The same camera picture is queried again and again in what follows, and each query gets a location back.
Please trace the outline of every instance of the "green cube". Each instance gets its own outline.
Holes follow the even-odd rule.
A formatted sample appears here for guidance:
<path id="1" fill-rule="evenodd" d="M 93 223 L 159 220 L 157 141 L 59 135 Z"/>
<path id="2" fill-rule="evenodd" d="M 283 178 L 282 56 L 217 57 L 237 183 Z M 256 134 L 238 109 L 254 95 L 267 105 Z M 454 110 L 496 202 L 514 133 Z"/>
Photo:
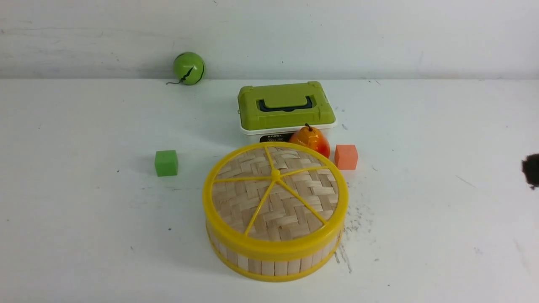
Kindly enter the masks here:
<path id="1" fill-rule="evenodd" d="M 178 156 L 175 150 L 160 150 L 155 153 L 155 170 L 159 177 L 178 174 Z"/>

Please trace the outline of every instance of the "box label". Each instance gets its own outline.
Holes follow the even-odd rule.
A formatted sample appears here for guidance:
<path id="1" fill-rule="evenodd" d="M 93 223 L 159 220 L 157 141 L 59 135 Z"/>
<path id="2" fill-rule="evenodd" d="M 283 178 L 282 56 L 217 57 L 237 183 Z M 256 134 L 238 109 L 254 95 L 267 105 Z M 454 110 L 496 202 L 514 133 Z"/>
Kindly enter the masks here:
<path id="1" fill-rule="evenodd" d="M 288 142 L 293 134 L 265 135 L 260 138 L 260 142 Z"/>

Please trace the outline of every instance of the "black fuzzy object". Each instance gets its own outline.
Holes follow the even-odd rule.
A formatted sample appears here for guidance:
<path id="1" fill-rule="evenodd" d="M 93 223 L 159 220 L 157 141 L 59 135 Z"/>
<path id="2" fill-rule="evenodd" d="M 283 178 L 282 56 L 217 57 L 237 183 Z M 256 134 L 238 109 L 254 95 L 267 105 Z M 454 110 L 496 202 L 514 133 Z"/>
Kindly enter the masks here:
<path id="1" fill-rule="evenodd" d="M 529 155 L 522 161 L 522 172 L 531 189 L 539 187 L 539 154 Z"/>

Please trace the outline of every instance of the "bamboo steamer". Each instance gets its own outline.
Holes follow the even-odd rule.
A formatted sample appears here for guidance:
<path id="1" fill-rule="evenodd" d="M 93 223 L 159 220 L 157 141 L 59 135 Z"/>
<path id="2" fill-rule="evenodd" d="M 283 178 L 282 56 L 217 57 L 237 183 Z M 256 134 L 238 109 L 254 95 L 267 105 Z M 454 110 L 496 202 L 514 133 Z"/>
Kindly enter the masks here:
<path id="1" fill-rule="evenodd" d="M 263 281 L 290 281 L 322 267 L 341 240 L 348 189 L 324 156 L 285 142 L 238 149 L 209 173 L 206 229 L 221 261 Z"/>

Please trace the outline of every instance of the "green ball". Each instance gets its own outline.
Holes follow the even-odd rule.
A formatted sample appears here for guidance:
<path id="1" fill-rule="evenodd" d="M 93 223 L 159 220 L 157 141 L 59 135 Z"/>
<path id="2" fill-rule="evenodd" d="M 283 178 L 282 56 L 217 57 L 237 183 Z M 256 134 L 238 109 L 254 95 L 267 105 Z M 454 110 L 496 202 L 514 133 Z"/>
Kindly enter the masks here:
<path id="1" fill-rule="evenodd" d="M 204 60 L 193 52 L 181 53 L 174 60 L 172 70 L 174 70 L 179 83 L 194 85 L 204 77 Z"/>

